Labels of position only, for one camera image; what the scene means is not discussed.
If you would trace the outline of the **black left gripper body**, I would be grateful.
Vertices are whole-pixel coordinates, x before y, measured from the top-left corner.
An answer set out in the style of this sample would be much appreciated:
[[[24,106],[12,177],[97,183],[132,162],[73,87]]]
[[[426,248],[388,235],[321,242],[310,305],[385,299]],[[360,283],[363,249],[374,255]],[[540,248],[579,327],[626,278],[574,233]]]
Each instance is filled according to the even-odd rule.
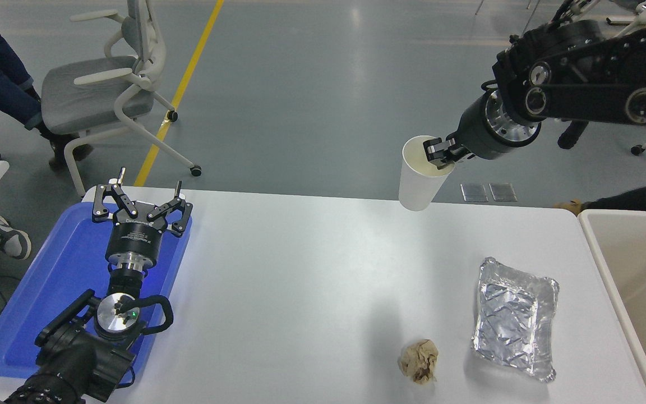
[[[143,256],[148,263],[158,261],[163,232],[168,223],[164,218],[153,222],[147,220],[154,204],[136,200],[134,205],[138,212],[136,218],[131,218],[125,209],[117,209],[114,213],[114,225],[105,253],[109,263],[118,263],[120,258],[130,254]]]

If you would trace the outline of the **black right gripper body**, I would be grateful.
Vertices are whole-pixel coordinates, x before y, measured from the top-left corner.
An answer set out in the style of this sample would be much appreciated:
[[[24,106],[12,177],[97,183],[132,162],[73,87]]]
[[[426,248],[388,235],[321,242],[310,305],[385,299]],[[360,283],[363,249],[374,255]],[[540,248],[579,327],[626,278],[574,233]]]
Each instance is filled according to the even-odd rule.
[[[455,141],[482,159],[497,159],[526,146],[526,127],[508,117],[497,95],[482,95],[460,118]]]

